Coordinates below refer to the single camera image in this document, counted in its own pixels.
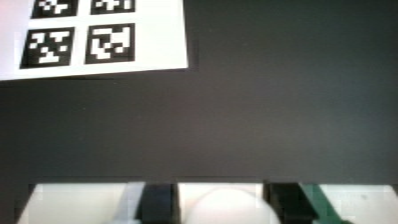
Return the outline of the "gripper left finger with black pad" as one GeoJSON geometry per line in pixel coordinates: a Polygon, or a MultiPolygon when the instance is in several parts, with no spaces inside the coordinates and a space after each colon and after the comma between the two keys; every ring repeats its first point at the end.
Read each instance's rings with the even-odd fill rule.
{"type": "Polygon", "coordinates": [[[131,182],[120,197],[117,224],[177,224],[177,193],[168,183],[131,182]]]}

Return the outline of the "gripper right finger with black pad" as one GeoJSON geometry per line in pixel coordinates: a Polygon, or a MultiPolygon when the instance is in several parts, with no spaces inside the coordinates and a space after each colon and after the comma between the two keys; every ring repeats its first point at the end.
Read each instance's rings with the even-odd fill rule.
{"type": "Polygon", "coordinates": [[[353,224],[340,218],[316,184],[266,182],[262,200],[271,206],[280,224],[353,224]]]}

